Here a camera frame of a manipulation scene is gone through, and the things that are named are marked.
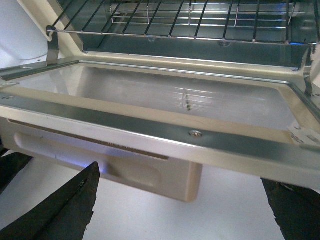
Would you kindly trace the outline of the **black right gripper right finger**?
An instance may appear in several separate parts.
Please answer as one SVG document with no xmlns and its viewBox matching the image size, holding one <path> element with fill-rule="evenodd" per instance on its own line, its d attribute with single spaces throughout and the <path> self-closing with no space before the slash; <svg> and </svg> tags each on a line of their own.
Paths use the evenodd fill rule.
<svg viewBox="0 0 320 240">
<path fill-rule="evenodd" d="M 320 194 L 310 188 L 262 179 L 275 221 L 286 240 L 320 238 Z"/>
</svg>

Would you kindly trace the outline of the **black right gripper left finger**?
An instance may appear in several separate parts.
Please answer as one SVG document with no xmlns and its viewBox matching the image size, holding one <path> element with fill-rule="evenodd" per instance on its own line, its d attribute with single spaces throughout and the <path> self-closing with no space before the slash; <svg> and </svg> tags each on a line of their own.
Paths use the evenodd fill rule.
<svg viewBox="0 0 320 240">
<path fill-rule="evenodd" d="M 93 217 L 100 170 L 93 162 L 0 231 L 2 240 L 81 240 Z"/>
</svg>

